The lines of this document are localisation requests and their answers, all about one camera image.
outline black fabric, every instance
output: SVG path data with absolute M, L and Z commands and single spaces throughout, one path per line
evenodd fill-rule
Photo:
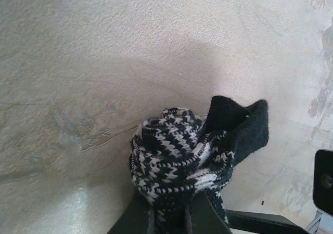
M 214 96 L 206 120 L 172 108 L 145 121 L 132 139 L 130 169 L 136 188 L 155 210 L 156 233 L 185 233 L 185 207 L 200 191 L 228 223 L 221 189 L 234 166 L 267 142 L 265 100 L 245 108 Z

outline patterned scarf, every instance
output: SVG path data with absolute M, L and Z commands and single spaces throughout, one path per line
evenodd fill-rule
M 265 100 L 244 108 L 214 96 L 206 118 L 171 108 L 144 121 L 131 142 L 130 169 L 154 209 L 155 233 L 185 233 L 185 207 L 203 190 L 228 224 L 221 190 L 234 166 L 267 144 L 267 109 Z

